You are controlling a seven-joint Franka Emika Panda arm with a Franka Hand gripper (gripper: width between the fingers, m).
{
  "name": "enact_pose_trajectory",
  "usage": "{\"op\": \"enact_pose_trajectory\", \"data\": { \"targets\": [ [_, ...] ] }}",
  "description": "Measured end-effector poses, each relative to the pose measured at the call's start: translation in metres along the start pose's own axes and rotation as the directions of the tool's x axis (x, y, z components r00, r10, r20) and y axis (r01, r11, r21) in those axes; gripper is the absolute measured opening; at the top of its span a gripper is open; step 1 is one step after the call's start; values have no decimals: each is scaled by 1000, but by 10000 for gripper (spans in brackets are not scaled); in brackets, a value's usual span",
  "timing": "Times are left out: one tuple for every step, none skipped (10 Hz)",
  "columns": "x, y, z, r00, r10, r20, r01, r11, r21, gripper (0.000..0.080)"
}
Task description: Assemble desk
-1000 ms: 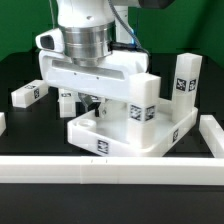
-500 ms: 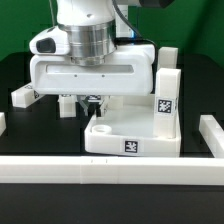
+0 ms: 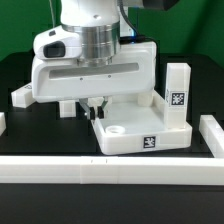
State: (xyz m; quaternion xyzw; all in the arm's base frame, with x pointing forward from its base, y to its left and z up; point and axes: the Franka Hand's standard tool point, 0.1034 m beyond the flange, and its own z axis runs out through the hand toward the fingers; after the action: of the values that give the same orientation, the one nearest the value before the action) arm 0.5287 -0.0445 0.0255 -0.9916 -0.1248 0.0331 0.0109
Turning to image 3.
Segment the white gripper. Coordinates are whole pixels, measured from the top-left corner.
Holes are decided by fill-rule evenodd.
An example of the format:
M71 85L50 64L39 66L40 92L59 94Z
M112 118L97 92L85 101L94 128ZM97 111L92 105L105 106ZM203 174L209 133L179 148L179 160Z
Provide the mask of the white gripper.
M33 60L32 95L39 102L79 100L88 120L95 119L95 110L88 99L97 98L97 117L107 116L114 95L152 91L155 86L156 44L126 44L100 67L80 67L72 59Z

